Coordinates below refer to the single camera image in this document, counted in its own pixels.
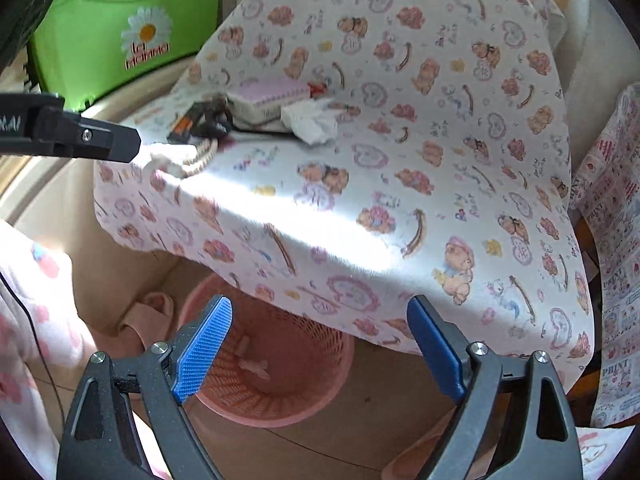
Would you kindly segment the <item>black coffee sachet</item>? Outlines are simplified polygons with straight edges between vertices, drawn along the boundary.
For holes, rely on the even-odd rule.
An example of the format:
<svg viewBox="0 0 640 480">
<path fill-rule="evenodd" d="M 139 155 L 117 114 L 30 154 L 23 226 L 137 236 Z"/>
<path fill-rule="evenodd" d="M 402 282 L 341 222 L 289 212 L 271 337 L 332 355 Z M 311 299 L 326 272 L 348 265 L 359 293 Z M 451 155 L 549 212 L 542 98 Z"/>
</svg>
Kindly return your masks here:
<svg viewBox="0 0 640 480">
<path fill-rule="evenodd" d="M 192 144 L 196 140 L 209 139 L 210 133 L 204 122 L 206 108 L 205 102 L 195 102 L 172 126 L 166 140 L 170 144 Z"/>
</svg>

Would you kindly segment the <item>pink gingham tissue pack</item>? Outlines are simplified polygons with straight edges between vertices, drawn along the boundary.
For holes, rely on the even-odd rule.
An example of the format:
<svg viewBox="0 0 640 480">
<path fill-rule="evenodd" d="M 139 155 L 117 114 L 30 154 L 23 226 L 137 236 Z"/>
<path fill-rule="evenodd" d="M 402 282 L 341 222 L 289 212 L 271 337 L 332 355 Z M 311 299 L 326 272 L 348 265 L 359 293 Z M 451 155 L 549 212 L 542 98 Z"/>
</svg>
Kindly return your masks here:
<svg viewBox="0 0 640 480">
<path fill-rule="evenodd" d="M 281 108 L 310 98 L 306 82 L 284 77 L 254 79 L 226 92 L 234 119 L 258 126 L 279 119 Z"/>
</svg>

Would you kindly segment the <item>white tissue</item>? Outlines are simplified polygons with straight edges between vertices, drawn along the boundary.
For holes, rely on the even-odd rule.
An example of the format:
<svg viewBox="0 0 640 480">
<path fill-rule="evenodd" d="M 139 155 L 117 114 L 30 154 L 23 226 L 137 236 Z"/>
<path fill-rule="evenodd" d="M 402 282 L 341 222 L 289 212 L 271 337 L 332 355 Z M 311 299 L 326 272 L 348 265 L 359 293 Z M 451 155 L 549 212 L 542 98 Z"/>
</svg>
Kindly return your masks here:
<svg viewBox="0 0 640 480">
<path fill-rule="evenodd" d="M 282 124 L 298 140 L 309 146 L 327 144 L 338 135 L 339 110 L 330 107 L 331 99 L 303 100 L 281 108 Z"/>
</svg>

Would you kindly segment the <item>pink slipper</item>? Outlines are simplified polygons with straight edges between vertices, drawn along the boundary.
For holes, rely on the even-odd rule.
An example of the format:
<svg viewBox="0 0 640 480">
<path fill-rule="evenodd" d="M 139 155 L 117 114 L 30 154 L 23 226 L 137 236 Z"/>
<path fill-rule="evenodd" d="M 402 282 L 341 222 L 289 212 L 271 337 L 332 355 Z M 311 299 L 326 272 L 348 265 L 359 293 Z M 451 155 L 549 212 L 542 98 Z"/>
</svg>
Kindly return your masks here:
<svg viewBox="0 0 640 480">
<path fill-rule="evenodd" d="M 118 332 L 134 333 L 143 349 L 164 340 L 174 318 L 175 301 L 164 292 L 148 292 L 122 318 Z"/>
</svg>

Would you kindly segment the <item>pink mesh waste basket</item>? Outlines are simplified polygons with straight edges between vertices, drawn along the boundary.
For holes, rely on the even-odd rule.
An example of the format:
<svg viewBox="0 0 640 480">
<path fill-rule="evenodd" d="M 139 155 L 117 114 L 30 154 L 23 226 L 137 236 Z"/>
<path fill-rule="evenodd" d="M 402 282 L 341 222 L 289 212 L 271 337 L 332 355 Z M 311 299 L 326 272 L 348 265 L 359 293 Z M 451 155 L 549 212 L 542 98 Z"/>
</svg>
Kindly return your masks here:
<svg viewBox="0 0 640 480">
<path fill-rule="evenodd" d="M 321 411 L 346 382 L 355 353 L 349 334 L 273 307 L 210 274 L 186 297 L 178 324 L 209 299 L 232 303 L 232 325 L 195 396 L 240 425 L 291 426 Z"/>
</svg>

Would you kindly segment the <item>green plastic storage box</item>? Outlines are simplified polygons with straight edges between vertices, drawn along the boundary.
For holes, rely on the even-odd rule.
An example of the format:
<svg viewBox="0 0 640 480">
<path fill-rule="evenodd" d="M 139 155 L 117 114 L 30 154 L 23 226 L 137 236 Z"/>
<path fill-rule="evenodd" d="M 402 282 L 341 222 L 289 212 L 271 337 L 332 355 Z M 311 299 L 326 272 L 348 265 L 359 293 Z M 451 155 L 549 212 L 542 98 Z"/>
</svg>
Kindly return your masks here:
<svg viewBox="0 0 640 480">
<path fill-rule="evenodd" d="M 220 0 L 54 0 L 28 44 L 32 76 L 70 110 L 190 56 L 215 30 Z"/>
</svg>

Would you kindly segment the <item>print pattern cloth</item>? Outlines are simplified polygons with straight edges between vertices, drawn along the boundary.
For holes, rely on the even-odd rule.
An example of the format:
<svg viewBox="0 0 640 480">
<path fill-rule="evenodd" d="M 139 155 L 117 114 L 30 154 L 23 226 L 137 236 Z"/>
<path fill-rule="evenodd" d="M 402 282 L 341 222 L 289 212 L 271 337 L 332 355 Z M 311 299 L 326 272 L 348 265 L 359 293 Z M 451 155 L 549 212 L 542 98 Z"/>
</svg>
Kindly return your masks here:
<svg viewBox="0 0 640 480">
<path fill-rule="evenodd" d="M 591 425 L 604 428 L 639 414 L 639 85 L 616 107 L 572 182 L 596 244 L 602 284 L 599 391 Z"/>
</svg>

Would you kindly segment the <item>bear print chair cover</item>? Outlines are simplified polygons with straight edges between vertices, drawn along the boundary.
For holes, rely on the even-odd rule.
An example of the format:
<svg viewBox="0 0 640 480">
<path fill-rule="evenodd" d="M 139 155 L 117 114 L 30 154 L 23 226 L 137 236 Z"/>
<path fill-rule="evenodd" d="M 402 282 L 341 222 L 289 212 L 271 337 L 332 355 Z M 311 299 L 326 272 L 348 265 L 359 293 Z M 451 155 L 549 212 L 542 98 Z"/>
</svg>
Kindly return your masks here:
<svg viewBox="0 0 640 480">
<path fill-rule="evenodd" d="M 547 352 L 570 388 L 594 317 L 568 216 L 563 25 L 553 0 L 243 0 L 129 118 L 140 155 L 96 165 L 96 220 L 396 351 L 416 352 L 406 307 L 427 296 L 495 352 Z M 332 141 L 234 136 L 188 178 L 156 159 L 194 103 L 272 77 L 326 92 Z"/>
</svg>

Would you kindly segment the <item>small red candy wrapper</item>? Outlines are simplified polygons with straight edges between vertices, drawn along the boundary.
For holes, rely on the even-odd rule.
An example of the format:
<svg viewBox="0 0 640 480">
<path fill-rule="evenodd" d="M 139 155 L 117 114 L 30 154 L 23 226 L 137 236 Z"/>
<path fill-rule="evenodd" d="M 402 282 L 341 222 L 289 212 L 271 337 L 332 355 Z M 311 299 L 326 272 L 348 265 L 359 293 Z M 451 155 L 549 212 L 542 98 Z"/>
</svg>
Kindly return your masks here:
<svg viewBox="0 0 640 480">
<path fill-rule="evenodd" d="M 328 86 L 321 81 L 309 81 L 307 84 L 311 99 L 320 99 L 328 94 Z"/>
</svg>

